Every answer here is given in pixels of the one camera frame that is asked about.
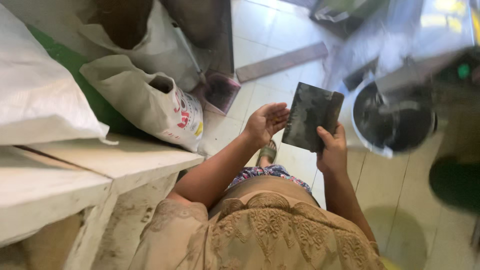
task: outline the foot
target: foot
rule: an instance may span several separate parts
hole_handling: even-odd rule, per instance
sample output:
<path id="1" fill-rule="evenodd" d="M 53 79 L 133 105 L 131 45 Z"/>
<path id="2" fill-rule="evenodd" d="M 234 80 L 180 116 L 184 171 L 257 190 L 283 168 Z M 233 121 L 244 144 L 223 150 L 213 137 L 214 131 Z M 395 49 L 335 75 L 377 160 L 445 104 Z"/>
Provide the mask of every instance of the foot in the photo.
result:
<path id="1" fill-rule="evenodd" d="M 265 146 L 265 147 L 270 148 L 270 149 L 272 149 L 273 151 L 276 152 L 276 145 L 275 145 L 275 142 L 273 140 L 270 140 L 268 145 Z M 272 165 L 273 161 L 274 161 L 274 159 L 271 156 L 267 156 L 267 155 L 260 156 L 258 166 L 260 166 L 260 167 L 270 166 L 270 165 Z"/>

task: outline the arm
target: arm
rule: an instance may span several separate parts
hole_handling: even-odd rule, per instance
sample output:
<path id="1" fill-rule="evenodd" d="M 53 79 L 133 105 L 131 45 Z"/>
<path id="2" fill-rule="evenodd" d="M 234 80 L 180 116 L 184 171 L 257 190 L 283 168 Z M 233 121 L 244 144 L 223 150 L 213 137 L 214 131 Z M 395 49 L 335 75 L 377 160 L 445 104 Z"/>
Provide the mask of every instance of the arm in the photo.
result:
<path id="1" fill-rule="evenodd" d="M 323 153 L 317 154 L 317 167 L 324 174 L 327 210 L 355 223 L 368 240 L 375 242 L 348 178 L 345 129 L 337 123 L 333 136 L 322 127 L 317 128 L 317 134 L 325 143 Z"/>
<path id="2" fill-rule="evenodd" d="M 270 103 L 254 112 L 237 138 L 183 176 L 167 198 L 210 208 L 255 152 L 285 127 L 290 112 L 286 107 L 286 103 Z"/>

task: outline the patterned fabric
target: patterned fabric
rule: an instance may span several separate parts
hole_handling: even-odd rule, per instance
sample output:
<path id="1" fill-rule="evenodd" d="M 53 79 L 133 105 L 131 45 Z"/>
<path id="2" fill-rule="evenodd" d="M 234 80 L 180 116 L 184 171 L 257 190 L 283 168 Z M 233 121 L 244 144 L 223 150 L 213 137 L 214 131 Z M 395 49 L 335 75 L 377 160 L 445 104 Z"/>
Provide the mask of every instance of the patterned fabric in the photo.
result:
<path id="1" fill-rule="evenodd" d="M 211 219 L 200 203 L 163 200 L 129 269 L 386 270 L 377 244 L 352 222 L 279 193 L 252 193 L 223 200 Z"/>
<path id="2" fill-rule="evenodd" d="M 266 167 L 245 167 L 243 170 L 233 179 L 233 181 L 228 185 L 228 188 L 235 186 L 238 183 L 241 183 L 249 178 L 260 176 L 260 175 L 271 175 L 278 176 L 285 179 L 288 179 L 299 186 L 303 187 L 310 195 L 312 194 L 312 189 L 308 186 L 307 183 L 298 179 L 295 176 L 288 174 L 287 169 L 282 165 L 272 164 Z"/>

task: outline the woman's left hand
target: woman's left hand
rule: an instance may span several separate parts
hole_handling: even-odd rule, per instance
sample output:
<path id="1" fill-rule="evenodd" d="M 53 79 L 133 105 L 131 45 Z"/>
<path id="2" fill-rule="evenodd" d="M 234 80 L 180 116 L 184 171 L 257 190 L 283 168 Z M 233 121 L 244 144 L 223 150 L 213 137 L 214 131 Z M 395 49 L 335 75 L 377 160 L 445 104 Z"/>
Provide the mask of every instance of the woman's left hand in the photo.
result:
<path id="1" fill-rule="evenodd" d="M 250 116 L 243 133 L 260 149 L 285 127 L 289 114 L 285 102 L 265 104 Z"/>

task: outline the hand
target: hand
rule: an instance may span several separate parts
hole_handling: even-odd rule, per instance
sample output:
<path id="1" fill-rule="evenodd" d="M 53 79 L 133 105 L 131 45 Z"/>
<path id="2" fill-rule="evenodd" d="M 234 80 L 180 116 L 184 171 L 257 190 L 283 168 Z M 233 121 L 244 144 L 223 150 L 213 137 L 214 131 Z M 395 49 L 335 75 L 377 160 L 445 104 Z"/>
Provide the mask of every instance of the hand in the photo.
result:
<path id="1" fill-rule="evenodd" d="M 347 173 L 347 143 L 345 129 L 340 122 L 336 123 L 332 136 L 322 127 L 317 127 L 317 134 L 325 143 L 323 153 L 317 153 L 317 168 L 322 173 L 342 175 Z"/>
<path id="2" fill-rule="evenodd" d="M 285 127 L 289 114 L 285 102 L 265 104 L 250 116 L 243 133 L 260 149 Z"/>

